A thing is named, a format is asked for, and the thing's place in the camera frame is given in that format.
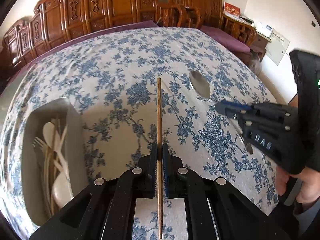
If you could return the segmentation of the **person's right hand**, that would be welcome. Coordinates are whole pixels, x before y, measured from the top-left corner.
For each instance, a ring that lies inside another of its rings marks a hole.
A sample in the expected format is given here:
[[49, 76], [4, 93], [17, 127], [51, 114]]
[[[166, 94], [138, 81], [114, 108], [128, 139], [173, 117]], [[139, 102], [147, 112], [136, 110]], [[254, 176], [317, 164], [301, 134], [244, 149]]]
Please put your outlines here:
[[285, 193], [286, 185], [290, 177], [297, 178], [302, 181], [302, 186], [299, 194], [296, 196], [296, 201], [302, 204], [303, 208], [306, 210], [311, 208], [319, 198], [319, 172], [305, 167], [300, 174], [291, 175], [280, 166], [277, 166], [275, 186], [277, 193], [280, 196]]

